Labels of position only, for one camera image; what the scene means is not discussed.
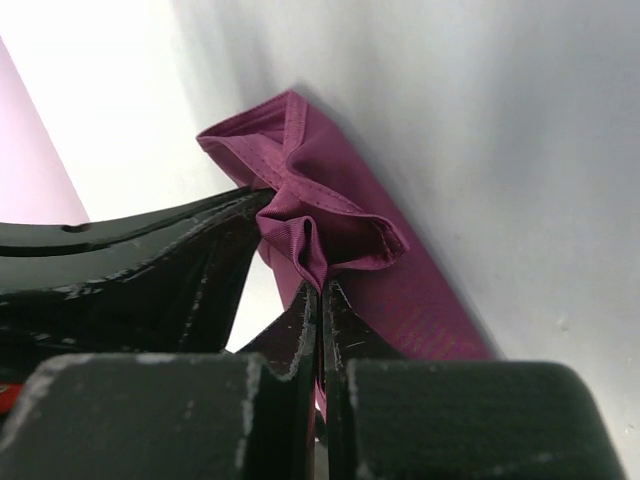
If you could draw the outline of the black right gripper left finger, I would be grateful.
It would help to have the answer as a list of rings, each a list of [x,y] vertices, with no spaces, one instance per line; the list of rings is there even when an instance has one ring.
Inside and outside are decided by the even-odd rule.
[[[318,295],[234,354],[42,363],[1,434],[5,479],[309,479]]]

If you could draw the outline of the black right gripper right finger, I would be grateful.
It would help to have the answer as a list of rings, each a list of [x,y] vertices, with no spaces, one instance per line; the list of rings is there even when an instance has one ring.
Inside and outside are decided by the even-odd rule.
[[[332,479],[621,479],[590,390],[561,364],[410,360],[322,294]]]

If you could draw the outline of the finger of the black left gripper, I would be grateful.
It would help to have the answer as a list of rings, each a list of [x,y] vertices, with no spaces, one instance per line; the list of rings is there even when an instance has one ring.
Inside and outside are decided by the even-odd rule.
[[[216,353],[271,190],[82,225],[1,227],[1,381],[77,353]]]

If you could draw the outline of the magenta satin napkin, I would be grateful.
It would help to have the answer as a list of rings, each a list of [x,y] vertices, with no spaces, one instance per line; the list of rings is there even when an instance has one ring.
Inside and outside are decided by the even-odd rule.
[[[337,280],[351,307],[403,355],[493,352],[422,241],[339,127],[285,91],[202,131],[202,150],[239,186],[271,189],[259,253],[283,302]]]

